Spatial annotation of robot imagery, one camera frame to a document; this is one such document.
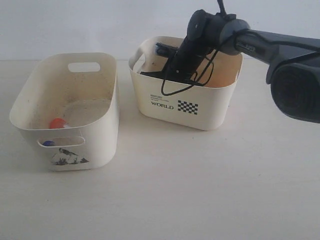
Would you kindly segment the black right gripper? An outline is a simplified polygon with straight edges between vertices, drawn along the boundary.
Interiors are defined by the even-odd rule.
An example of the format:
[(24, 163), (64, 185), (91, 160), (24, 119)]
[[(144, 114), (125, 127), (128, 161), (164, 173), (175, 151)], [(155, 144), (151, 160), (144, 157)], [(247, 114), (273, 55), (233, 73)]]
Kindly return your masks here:
[(233, 13), (211, 14), (203, 9), (196, 10), (187, 26), (186, 37), (170, 59), (165, 71), (141, 71), (139, 74), (161, 80), (188, 84), (204, 58), (216, 50), (225, 39), (224, 27), (236, 19)]

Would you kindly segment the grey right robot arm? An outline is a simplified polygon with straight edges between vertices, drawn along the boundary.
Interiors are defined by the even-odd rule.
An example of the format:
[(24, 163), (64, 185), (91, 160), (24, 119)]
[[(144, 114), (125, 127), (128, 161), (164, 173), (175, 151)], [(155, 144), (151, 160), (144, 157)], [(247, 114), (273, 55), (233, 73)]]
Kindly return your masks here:
[(145, 75), (186, 84), (188, 89), (200, 86), (198, 67), (207, 60), (212, 68), (218, 53), (243, 53), (267, 64), (265, 81), (277, 108), (292, 119), (320, 121), (320, 41), (253, 30), (223, 6), (216, 14), (195, 11), (179, 47), (158, 42), (156, 54), (167, 61), (162, 70)]

